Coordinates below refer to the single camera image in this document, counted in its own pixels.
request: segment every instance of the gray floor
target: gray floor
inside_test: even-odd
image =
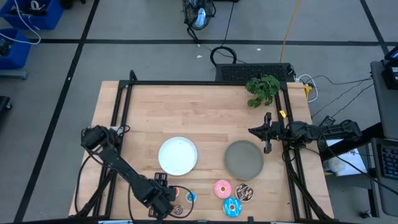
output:
[[[58,27],[40,31],[45,39],[80,39],[94,0],[75,3],[65,11]],[[376,24],[388,42],[398,42],[396,0],[366,0]],[[295,1],[241,0],[234,7],[228,39],[282,40]],[[200,39],[222,40],[231,3],[216,2],[217,15],[198,33]],[[181,0],[101,0],[88,39],[188,40]],[[0,27],[9,27],[0,21]],[[28,37],[35,38],[30,32]],[[289,40],[376,42],[376,36],[359,0],[303,0]],[[230,45],[240,60],[249,63],[278,62],[280,45]],[[12,98],[14,108],[0,129],[0,222],[12,222],[31,170],[42,146],[55,105],[67,77],[77,44],[40,44],[32,47],[24,70],[27,80],[0,80],[0,95]],[[194,44],[85,44],[65,104],[51,140],[37,185],[24,217],[28,220],[68,215],[83,149],[80,129],[90,125],[103,80],[126,79],[133,69],[140,80],[214,80],[210,51]],[[380,60],[380,46],[288,45],[285,62],[297,74],[326,75],[335,82],[369,76],[372,60]],[[230,58],[216,54],[217,62]],[[318,100],[310,104],[314,114],[352,85],[333,86],[316,79]],[[332,115],[371,82],[366,81],[314,117],[318,124]],[[336,116],[357,121],[361,128],[379,121],[373,88],[366,90]],[[365,190],[328,178],[335,217],[346,222],[397,223],[398,219],[362,220],[358,212],[369,208]]]

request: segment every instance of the blue donut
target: blue donut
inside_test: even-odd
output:
[[[225,215],[236,218],[242,212],[242,203],[238,199],[230,197],[225,199],[223,209]]]
[[[196,202],[197,195],[194,192],[192,192],[192,194],[193,194],[193,202]],[[185,199],[187,200],[187,202],[192,203],[192,196],[189,192],[186,194]]]

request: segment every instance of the yellow cable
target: yellow cable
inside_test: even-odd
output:
[[[289,35],[289,31],[290,31],[290,29],[292,28],[293,21],[294,21],[294,19],[296,18],[296,14],[297,14],[297,11],[299,10],[300,4],[301,4],[301,0],[297,0],[296,8],[294,9],[294,12],[293,12],[293,15],[292,15],[292,19],[290,20],[289,28],[287,28],[287,31],[286,31],[284,43],[282,44],[282,51],[281,51],[281,53],[280,53],[280,60],[279,60],[279,63],[282,63],[282,59],[283,59],[283,57],[284,57],[284,52],[285,52],[285,44],[286,44],[287,36]]]

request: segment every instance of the wooden tabletop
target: wooden tabletop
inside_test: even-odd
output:
[[[109,126],[117,86],[118,82],[102,83],[93,126],[97,124]],[[289,83],[288,87],[294,120],[311,123],[303,85]],[[242,183],[232,178],[224,168],[223,157],[227,147],[232,142],[248,140],[263,149],[264,142],[249,134],[248,128],[262,125],[266,112],[271,112],[272,120],[277,121],[275,103],[250,109],[246,104],[250,98],[253,96],[243,86],[134,86],[127,117],[127,124],[131,130],[124,137],[121,156],[138,173],[153,178],[155,172],[163,172],[157,159],[160,146],[169,138],[186,137],[197,147],[196,166],[186,175],[178,177],[170,175],[169,184],[185,186],[197,194],[195,207],[187,220],[247,220],[248,216],[253,216],[256,221],[292,222],[294,218],[287,173],[281,159],[281,142],[272,142],[272,152],[263,154],[262,172],[255,179],[245,182],[254,189],[254,197],[250,202],[243,204],[242,213],[238,218],[228,218],[224,214],[223,200],[217,198],[213,192],[213,184],[220,179],[228,180],[233,188]],[[285,108],[283,98],[281,102],[282,108]],[[314,142],[308,147],[318,150]],[[325,213],[332,217],[321,160],[314,152],[303,149],[300,153],[307,189]],[[87,162],[81,175],[79,209],[96,190],[100,170],[100,165],[95,161]],[[127,182],[118,176],[111,218],[129,219],[127,189]],[[302,197],[298,190],[297,192],[301,217],[304,217]],[[105,190],[103,205],[107,193]],[[185,200],[185,194],[186,191],[181,190],[180,196],[174,202],[184,206],[184,214],[190,208],[190,204]],[[148,219],[148,209],[132,194],[131,199],[134,218]],[[74,213],[74,206],[71,206],[70,214]]]

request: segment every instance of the pink donut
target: pink donut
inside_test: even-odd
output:
[[[226,199],[231,195],[231,193],[232,186],[228,181],[219,180],[214,184],[214,194],[216,194],[217,197]]]

